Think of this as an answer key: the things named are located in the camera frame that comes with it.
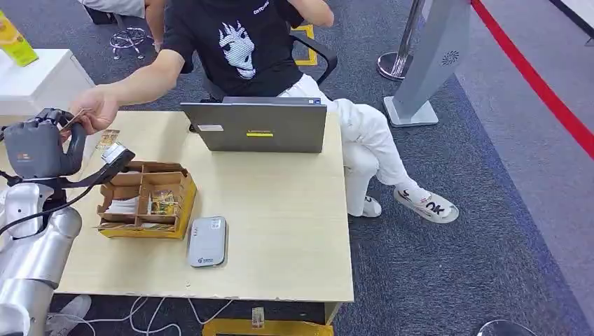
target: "white floor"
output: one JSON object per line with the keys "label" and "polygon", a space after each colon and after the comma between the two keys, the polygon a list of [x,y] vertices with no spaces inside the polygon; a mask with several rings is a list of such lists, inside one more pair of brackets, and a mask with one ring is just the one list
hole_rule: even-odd
{"label": "white floor", "polygon": [[592,0],[561,0],[574,13],[594,27],[594,1]]}
{"label": "white floor", "polygon": [[[594,48],[549,1],[483,0],[566,105],[594,130]],[[594,326],[594,161],[472,12],[457,77],[586,318]]]}

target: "man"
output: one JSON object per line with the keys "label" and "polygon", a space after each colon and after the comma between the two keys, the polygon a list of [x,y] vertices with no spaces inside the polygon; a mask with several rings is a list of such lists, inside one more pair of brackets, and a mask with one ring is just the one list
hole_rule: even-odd
{"label": "man", "polygon": [[146,19],[157,53],[163,44],[163,12],[167,0],[78,0],[96,11]]}
{"label": "man", "polygon": [[155,62],[117,83],[85,92],[71,112],[91,109],[81,118],[84,127],[91,134],[104,130],[120,106],[152,102],[172,89],[180,72],[192,71],[197,51],[214,84],[228,95],[319,97],[331,113],[338,113],[349,214],[381,214],[380,204],[366,196],[369,180],[377,176],[395,186],[398,202],[426,219],[453,221],[458,211],[452,203],[408,177],[381,112],[346,99],[331,101],[299,71],[283,14],[289,4],[314,25],[333,24],[324,0],[171,0],[165,9],[163,49]]}

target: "white cable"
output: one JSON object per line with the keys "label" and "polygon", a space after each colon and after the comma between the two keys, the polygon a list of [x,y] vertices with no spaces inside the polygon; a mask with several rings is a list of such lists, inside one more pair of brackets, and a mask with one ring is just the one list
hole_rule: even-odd
{"label": "white cable", "polygon": [[[134,308],[136,306],[136,304],[138,303],[138,301],[140,299],[144,298],[144,301],[142,301],[142,303],[136,307],[136,309]],[[149,336],[150,334],[154,334],[154,333],[159,333],[167,328],[170,327],[175,327],[177,329],[177,332],[179,334],[179,336],[181,336],[181,328],[179,327],[179,325],[175,324],[175,323],[171,323],[166,325],[163,328],[157,329],[157,330],[151,330],[151,325],[153,324],[153,321],[155,320],[155,317],[157,316],[157,313],[159,312],[159,309],[161,308],[161,305],[163,304],[163,302],[165,301],[165,297],[161,298],[161,301],[159,302],[159,305],[157,306],[157,309],[155,309],[155,311],[153,312],[153,315],[151,317],[151,320],[148,322],[148,326],[146,327],[146,330],[141,330],[136,328],[136,326],[134,325],[134,321],[132,320],[132,317],[134,316],[134,314],[137,313],[137,311],[140,310],[140,308],[142,308],[142,306],[144,306],[144,304],[146,303],[146,301],[148,300],[148,297],[137,297],[136,300],[134,301],[134,303],[132,303],[132,306],[130,307],[130,313],[124,317],[124,318],[100,318],[100,319],[95,319],[95,320],[85,320],[84,318],[81,318],[80,316],[77,315],[71,315],[71,314],[51,314],[51,316],[63,316],[66,317],[68,319],[74,319],[75,321],[72,322],[77,322],[77,323],[84,323],[87,326],[89,326],[89,328],[91,328],[92,332],[93,332],[93,336],[97,336],[97,334],[95,333],[95,329],[93,328],[93,326],[91,325],[91,323],[98,323],[98,322],[123,322],[126,320],[130,321],[130,327],[132,327],[132,329],[137,332],[137,333],[142,333],[145,334],[146,336]],[[234,299],[229,300],[229,302],[227,302],[224,306],[222,306],[222,308],[220,308],[216,313],[214,313],[213,316],[211,316],[209,319],[207,319],[206,321],[202,322],[200,320],[200,318],[198,317],[198,313],[196,312],[196,308],[194,308],[194,304],[192,303],[192,300],[190,300],[188,298],[188,304],[190,304],[190,307],[192,307],[192,312],[194,313],[194,317],[196,317],[196,321],[200,324],[200,325],[204,325],[206,323],[209,323],[210,321],[214,320],[223,310],[225,310],[225,308],[229,307],[229,305],[231,303],[233,303],[233,301],[235,301]]]}
{"label": "white cable", "polygon": [[210,321],[214,320],[223,310],[225,310],[225,308],[229,307],[229,305],[233,301],[235,301],[235,300],[234,299],[229,300],[229,302],[227,302],[227,304],[225,304],[222,308],[220,308],[218,312],[214,313],[214,315],[211,318],[202,322],[200,320],[200,318],[198,317],[198,313],[196,313],[196,308],[194,308],[194,304],[192,304],[192,300],[188,299],[188,303],[190,304],[190,307],[192,307],[192,312],[194,312],[194,317],[196,317],[196,321],[198,321],[198,323],[200,323],[201,325],[204,325],[204,324],[209,323]]}
{"label": "white cable", "polygon": [[70,320],[70,321],[86,324],[87,326],[89,326],[89,328],[91,328],[91,331],[93,331],[93,336],[97,336],[97,333],[95,333],[95,329],[92,327],[91,323],[89,321],[86,321],[84,318],[82,318],[80,316],[70,315],[70,314],[52,314],[52,316],[63,316],[63,317],[76,319],[78,321],[72,321],[72,320]]}
{"label": "white cable", "polygon": [[159,304],[157,304],[157,309],[155,309],[155,312],[153,313],[153,316],[151,317],[151,320],[148,322],[148,326],[146,327],[146,336],[149,336],[150,332],[149,330],[151,329],[151,325],[153,324],[153,320],[155,319],[155,316],[157,316],[157,312],[159,311],[159,308],[161,308],[161,305],[163,304],[163,301],[165,301],[165,298],[162,297],[161,298],[161,302],[159,302]]}
{"label": "white cable", "polygon": [[134,301],[134,303],[132,303],[132,306],[130,307],[130,314],[128,314],[126,317],[124,318],[101,318],[101,319],[95,319],[95,320],[85,320],[84,318],[81,318],[80,316],[76,316],[76,315],[69,315],[69,314],[52,314],[52,316],[65,316],[67,318],[74,318],[76,319],[76,321],[73,322],[78,322],[78,323],[86,323],[93,331],[93,336],[95,336],[95,329],[90,325],[91,323],[97,323],[97,322],[123,322],[126,320],[130,321],[130,326],[132,327],[132,329],[137,332],[137,333],[142,333],[142,334],[154,334],[154,333],[159,333],[167,328],[170,327],[175,327],[177,329],[177,332],[179,334],[179,336],[181,336],[181,328],[179,327],[179,325],[175,324],[175,323],[171,323],[169,325],[166,325],[165,327],[161,328],[161,329],[157,329],[157,330],[151,330],[151,324],[153,322],[153,319],[155,318],[156,314],[153,314],[153,318],[151,319],[151,323],[148,325],[148,328],[146,330],[141,330],[136,328],[136,326],[134,325],[134,322],[132,321],[132,317],[134,316],[134,314],[137,313],[137,311],[140,310],[140,308],[142,308],[142,306],[144,306],[144,304],[146,303],[146,301],[149,299],[148,297],[144,297],[144,301],[138,306],[136,307],[136,309],[134,309],[134,306],[136,306],[136,304],[138,303],[138,301],[140,299],[142,299],[143,297],[137,297],[137,299]]}

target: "sneaker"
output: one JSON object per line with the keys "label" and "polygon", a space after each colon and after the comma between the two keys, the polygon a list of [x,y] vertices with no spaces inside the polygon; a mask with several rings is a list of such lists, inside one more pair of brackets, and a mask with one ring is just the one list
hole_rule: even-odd
{"label": "sneaker", "polygon": [[427,192],[422,188],[419,188],[419,190],[428,193],[429,196],[421,199],[416,197],[415,201],[411,197],[411,192],[409,190],[394,189],[394,198],[405,207],[413,210],[421,215],[421,217],[433,223],[445,224],[453,222],[458,218],[460,211],[454,204],[452,204],[452,202],[434,192]]}
{"label": "sneaker", "polygon": [[[68,302],[66,307],[62,308],[58,314],[68,314],[78,316],[81,319],[89,312],[91,308],[91,297],[89,295],[79,295]],[[49,336],[66,336],[76,327],[80,321],[66,316],[48,316],[46,323],[46,333]]]}
{"label": "sneaker", "polygon": [[365,196],[361,216],[375,218],[382,214],[382,206],[373,197]]}

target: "yellow drink box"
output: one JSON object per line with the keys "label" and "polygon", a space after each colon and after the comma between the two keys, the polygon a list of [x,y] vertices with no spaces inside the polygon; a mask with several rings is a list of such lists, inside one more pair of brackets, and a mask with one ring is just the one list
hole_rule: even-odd
{"label": "yellow drink box", "polygon": [[0,48],[20,67],[37,60],[38,56],[15,26],[0,10]]}

